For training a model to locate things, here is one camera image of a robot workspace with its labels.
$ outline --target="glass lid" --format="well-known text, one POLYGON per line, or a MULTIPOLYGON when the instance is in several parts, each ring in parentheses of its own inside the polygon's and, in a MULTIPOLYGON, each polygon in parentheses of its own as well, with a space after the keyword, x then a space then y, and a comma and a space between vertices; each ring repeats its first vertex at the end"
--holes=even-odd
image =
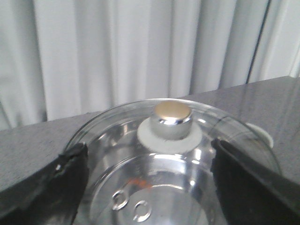
POLYGON ((259 135, 228 113, 181 99, 117 106, 85 124, 90 177, 75 225, 227 224, 216 193, 216 141, 280 174, 259 135))

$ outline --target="granite countertop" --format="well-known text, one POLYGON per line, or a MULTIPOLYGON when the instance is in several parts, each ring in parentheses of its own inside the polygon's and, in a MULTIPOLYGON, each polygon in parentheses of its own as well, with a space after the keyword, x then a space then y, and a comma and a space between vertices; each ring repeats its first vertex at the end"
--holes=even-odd
MULTIPOLYGON (((183 97, 225 110, 265 129, 285 177, 300 183, 300 78, 282 77, 183 97)), ((0 131, 0 191, 63 151, 99 112, 0 131)))

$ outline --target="curtain fold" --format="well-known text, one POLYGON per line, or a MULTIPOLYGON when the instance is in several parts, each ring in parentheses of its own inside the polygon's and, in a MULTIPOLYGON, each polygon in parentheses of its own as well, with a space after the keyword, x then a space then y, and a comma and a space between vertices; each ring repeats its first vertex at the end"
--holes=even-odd
POLYGON ((299 74, 297 0, 2 0, 0 8, 0 129, 299 74))

